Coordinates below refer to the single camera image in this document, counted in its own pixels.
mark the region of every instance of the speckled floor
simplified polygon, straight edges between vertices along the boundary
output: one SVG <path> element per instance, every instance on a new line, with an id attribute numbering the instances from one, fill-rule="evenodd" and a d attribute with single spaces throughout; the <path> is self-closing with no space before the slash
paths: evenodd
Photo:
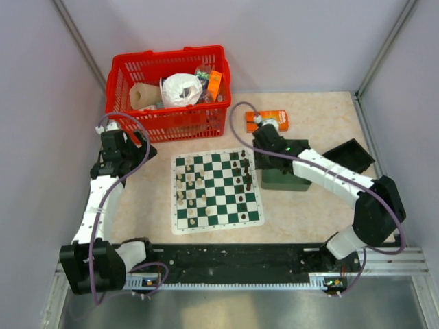
<path id="1" fill-rule="evenodd" d="M 309 139 L 316 151 L 325 151 L 356 138 L 366 148 L 351 96 L 346 93 L 234 94 L 233 103 L 249 101 L 258 110 L 284 109 L 289 115 L 285 138 Z M 244 112 L 234 121 L 245 141 Z M 218 230 L 176 236 L 171 233 L 171 157 L 176 154 L 239 147 L 228 122 L 224 135 L 192 141 L 156 143 L 158 155 L 128 178 L 119 200 L 112 237 L 120 242 L 146 236 L 153 243 L 303 243 L 323 242 L 350 225 L 353 211 L 341 199 L 312 184 L 307 192 L 261 189 L 265 224 L 252 228 Z M 375 176 L 373 168 L 366 175 Z"/>

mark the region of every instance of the green and white chessboard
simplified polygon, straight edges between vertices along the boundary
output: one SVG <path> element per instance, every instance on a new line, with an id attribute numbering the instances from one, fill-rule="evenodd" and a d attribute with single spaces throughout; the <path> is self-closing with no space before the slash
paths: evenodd
<path id="1" fill-rule="evenodd" d="M 244 173 L 244 159 L 248 160 L 248 179 Z M 177 187 L 178 174 L 182 176 L 179 179 L 181 188 Z M 254 158 L 247 149 L 175 156 L 171 160 L 171 177 L 173 234 L 246 228 L 265 222 Z M 198 184 L 198 178 L 201 178 L 201 184 Z M 182 204 L 178 203 L 178 191 L 183 194 Z"/>

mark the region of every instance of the white plastic bag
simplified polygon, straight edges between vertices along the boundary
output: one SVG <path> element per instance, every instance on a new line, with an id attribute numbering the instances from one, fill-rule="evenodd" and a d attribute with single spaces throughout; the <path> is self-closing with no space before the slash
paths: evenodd
<path id="1" fill-rule="evenodd" d="M 187 73 L 177 73 L 160 81 L 160 88 L 165 108 L 195 105 L 203 91 L 199 79 Z"/>

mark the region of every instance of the white wall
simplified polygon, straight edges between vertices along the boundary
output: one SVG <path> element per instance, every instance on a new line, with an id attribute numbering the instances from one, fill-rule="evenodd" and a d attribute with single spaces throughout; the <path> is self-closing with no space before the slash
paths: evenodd
<path id="1" fill-rule="evenodd" d="M 102 92 L 48 0 L 0 10 L 0 328 L 38 328 L 78 228 Z"/>
<path id="2" fill-rule="evenodd" d="M 382 160 L 439 288 L 439 2 L 419 1 L 364 95 Z"/>
<path id="3" fill-rule="evenodd" d="M 219 44 L 235 92 L 357 90 L 406 0 L 64 0 L 106 77 L 119 53 Z"/>

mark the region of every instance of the paper towel roll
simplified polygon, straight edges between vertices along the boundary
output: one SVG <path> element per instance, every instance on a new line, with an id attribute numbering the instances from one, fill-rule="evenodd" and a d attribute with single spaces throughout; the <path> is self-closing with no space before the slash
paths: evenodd
<path id="1" fill-rule="evenodd" d="M 160 82 L 165 108 L 197 104 L 203 91 L 200 80 L 193 74 L 177 73 Z"/>
<path id="2" fill-rule="evenodd" d="M 140 110 L 162 101 L 160 88 L 151 84 L 135 84 L 130 89 L 130 102 L 133 110 Z"/>

